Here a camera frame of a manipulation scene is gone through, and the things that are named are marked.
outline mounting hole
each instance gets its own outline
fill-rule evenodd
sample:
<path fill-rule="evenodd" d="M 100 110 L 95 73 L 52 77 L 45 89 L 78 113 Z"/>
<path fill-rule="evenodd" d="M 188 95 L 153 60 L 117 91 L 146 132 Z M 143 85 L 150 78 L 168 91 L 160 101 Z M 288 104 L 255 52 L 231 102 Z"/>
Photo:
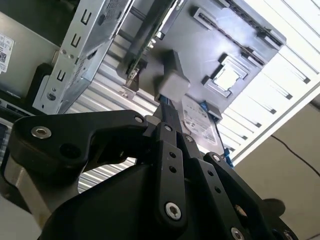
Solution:
<path fill-rule="evenodd" d="M 220 193 L 221 193 L 220 188 L 218 188 L 217 186 L 215 186 L 215 187 L 214 187 L 214 190 L 215 190 L 218 194 L 220 194 Z"/>
<path fill-rule="evenodd" d="M 50 101 L 54 101 L 56 100 L 56 95 L 52 92 L 49 92 L 46 97 L 50 100 Z"/>
<path fill-rule="evenodd" d="M 139 117 L 139 116 L 135 116 L 134 119 L 135 119 L 138 123 L 143 123 L 143 122 L 144 122 L 144 120 L 143 120 L 141 117 Z"/>
<path fill-rule="evenodd" d="M 102 14 L 97 21 L 98 25 L 101 26 L 104 23 L 105 19 L 106 19 L 106 15 Z"/>
<path fill-rule="evenodd" d="M 170 157 L 172 157 L 173 159 L 175 159 L 177 156 L 173 153 L 173 152 L 169 152 Z"/>
<path fill-rule="evenodd" d="M 245 212 L 245 210 L 243 210 L 242 209 L 242 207 L 240 207 L 239 205 L 235 205 L 234 206 L 234 209 L 236 210 L 236 212 L 238 213 L 238 214 L 240 214 L 241 216 L 244 216 L 244 217 L 248 217 L 247 216 L 247 214 L 246 214 L 246 212 Z"/>
<path fill-rule="evenodd" d="M 171 128 L 169 125 L 164 125 L 164 128 L 165 128 L 166 130 L 168 130 L 169 132 L 172 131 L 172 128 Z"/>
<path fill-rule="evenodd" d="M 60 147 L 60 153 L 68 159 L 76 159 L 81 155 L 80 149 L 71 143 L 62 144 Z"/>
<path fill-rule="evenodd" d="M 170 166 L 169 170 L 174 174 L 177 172 L 177 169 L 175 169 L 173 166 Z"/>

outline corrugated metal surface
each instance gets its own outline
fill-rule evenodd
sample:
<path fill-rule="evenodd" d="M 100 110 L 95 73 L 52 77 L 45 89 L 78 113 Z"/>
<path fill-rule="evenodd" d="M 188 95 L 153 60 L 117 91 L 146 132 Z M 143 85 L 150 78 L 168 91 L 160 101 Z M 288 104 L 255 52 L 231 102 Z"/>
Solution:
<path fill-rule="evenodd" d="M 232 151 L 235 163 L 252 151 L 258 140 L 272 134 L 276 130 L 273 125 L 292 115 L 289 112 L 302 108 L 301 101 L 318 89 L 320 81 L 319 3 L 316 0 L 245 1 L 285 35 L 287 44 L 222 114 L 223 120 L 218 128 L 224 144 Z M 150 6 L 142 4 L 141 0 L 134 4 L 144 15 Z M 133 109 L 142 115 L 154 112 L 157 103 L 144 91 L 140 91 L 132 101 L 121 96 L 125 80 L 115 71 L 142 23 L 141 16 L 135 15 L 128 15 L 92 85 L 69 113 L 121 109 Z M 112 173 L 117 173 L 132 163 L 128 161 L 121 167 L 102 167 L 108 168 L 107 174 L 105 170 L 99 173 L 102 175 L 85 173 L 85 182 L 79 187 L 84 190 L 91 186 L 89 183 L 108 178 L 110 168 Z"/>
<path fill-rule="evenodd" d="M 9 141 L 9 137 L 10 137 L 10 133 L 11 133 L 11 129 L 12 129 L 12 123 L 8 122 L 7 120 L 0 118 L 0 124 L 5 125 L 7 127 L 7 131 L 5 133 L 5 136 L 3 138 L 3 142 L 2 145 L 0 147 L 0 165 L 4 159 L 5 156 L 5 151 L 8 145 L 8 141 Z"/>

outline black metal bracket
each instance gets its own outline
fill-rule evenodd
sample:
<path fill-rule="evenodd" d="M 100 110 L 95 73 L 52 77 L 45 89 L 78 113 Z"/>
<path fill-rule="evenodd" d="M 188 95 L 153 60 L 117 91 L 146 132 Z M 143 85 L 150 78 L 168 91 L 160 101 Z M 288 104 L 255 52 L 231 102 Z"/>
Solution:
<path fill-rule="evenodd" d="M 2 168 L 22 193 L 17 204 L 25 200 L 38 213 L 30 187 L 53 210 L 40 240 L 297 240 L 218 154 L 202 158 L 175 109 L 161 104 L 154 117 L 159 124 L 131 110 L 26 117 L 14 124 Z M 72 192 L 83 171 L 127 157 L 136 164 L 79 195 Z M 15 181 L 21 171 L 29 185 Z"/>

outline rectangular cutout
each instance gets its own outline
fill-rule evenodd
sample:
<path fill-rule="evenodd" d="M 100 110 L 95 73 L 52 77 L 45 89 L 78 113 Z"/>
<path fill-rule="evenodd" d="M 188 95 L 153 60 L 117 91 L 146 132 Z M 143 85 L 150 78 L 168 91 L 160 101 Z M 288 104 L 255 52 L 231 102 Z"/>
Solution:
<path fill-rule="evenodd" d="M 200 7 L 198 7 L 193 17 L 209 30 L 213 30 L 217 27 L 216 19 Z"/>
<path fill-rule="evenodd" d="M 56 77 L 56 79 L 58 79 L 60 82 L 62 82 L 65 78 L 66 72 L 62 73 L 62 70 L 59 71 L 58 76 Z"/>
<path fill-rule="evenodd" d="M 14 106 L 11 106 L 9 104 L 6 105 L 6 109 L 10 110 L 11 112 L 15 113 L 15 114 L 18 114 L 22 117 L 30 117 L 29 114 L 25 113 L 24 111 L 21 111 L 19 109 L 17 109 L 16 107 Z"/>
<path fill-rule="evenodd" d="M 71 46 L 73 47 L 78 47 L 78 44 L 80 42 L 81 36 L 77 37 L 77 34 L 74 34 L 72 42 L 71 42 Z"/>
<path fill-rule="evenodd" d="M 83 13 L 82 18 L 81 18 L 81 22 L 86 26 L 87 26 L 87 24 L 88 24 L 88 22 L 89 22 L 89 20 L 91 18 L 91 15 L 92 15 L 91 12 L 89 12 L 89 14 L 87 15 L 87 12 L 88 12 L 87 9 L 84 10 L 84 13 Z"/>

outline metal bracket with slots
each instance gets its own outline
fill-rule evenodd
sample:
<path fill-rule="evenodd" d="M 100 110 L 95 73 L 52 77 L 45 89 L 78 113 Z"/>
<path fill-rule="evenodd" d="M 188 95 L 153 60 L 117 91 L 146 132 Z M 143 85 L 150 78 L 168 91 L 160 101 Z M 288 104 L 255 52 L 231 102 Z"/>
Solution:
<path fill-rule="evenodd" d="M 35 109 L 46 114 L 56 114 L 59 111 L 67 89 L 88 71 L 97 57 L 97 51 L 115 36 L 133 2 L 134 0 L 80 1 L 52 74 L 44 89 L 39 89 L 37 93 L 32 105 Z"/>

